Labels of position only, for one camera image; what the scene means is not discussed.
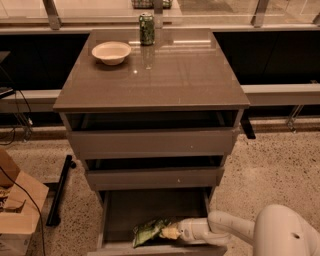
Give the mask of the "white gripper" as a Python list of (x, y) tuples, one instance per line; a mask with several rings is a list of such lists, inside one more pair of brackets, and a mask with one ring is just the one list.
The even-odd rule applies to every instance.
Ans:
[(179, 237), (186, 242), (205, 241), (210, 233), (206, 218), (188, 218), (177, 223), (172, 223), (163, 228), (160, 237), (177, 240)]

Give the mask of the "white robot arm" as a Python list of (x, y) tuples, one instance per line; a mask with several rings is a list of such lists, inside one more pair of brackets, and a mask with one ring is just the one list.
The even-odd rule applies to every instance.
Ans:
[(231, 236), (253, 247), (253, 256), (320, 256), (320, 233), (283, 205), (268, 205), (255, 221), (214, 210), (204, 218), (187, 218), (161, 230), (160, 236), (224, 246)]

